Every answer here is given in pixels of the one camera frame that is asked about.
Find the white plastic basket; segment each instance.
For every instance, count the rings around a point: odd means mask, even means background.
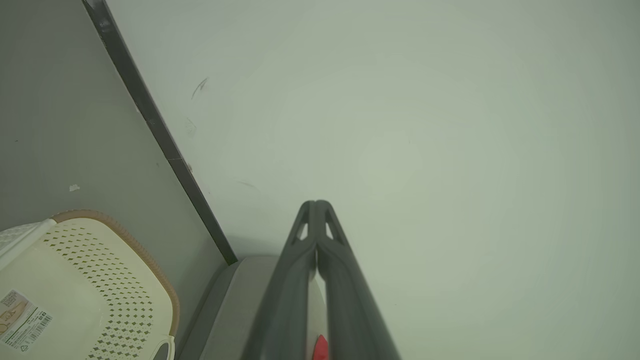
[[[151,360],[179,302],[112,218],[68,211],[0,233],[0,359]]]

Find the wall mark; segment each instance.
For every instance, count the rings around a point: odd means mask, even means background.
[[[242,184],[242,185],[245,185],[245,186],[248,186],[248,187],[250,187],[250,188],[254,188],[254,189],[258,190],[258,188],[256,188],[254,184],[247,183],[246,181],[236,180],[236,182],[237,182],[238,184]]]
[[[193,90],[193,94],[191,94],[191,100],[193,100],[193,97],[196,95],[196,93],[198,91],[202,91],[202,88],[204,87],[204,85],[207,83],[207,80],[209,80],[209,77],[207,76],[206,78],[204,78],[204,80],[202,80],[198,86],[196,86],[195,90]]]
[[[194,124],[189,118],[184,122],[184,129],[187,131],[187,136],[189,138],[193,138],[196,135],[196,131],[198,131],[196,124]]]

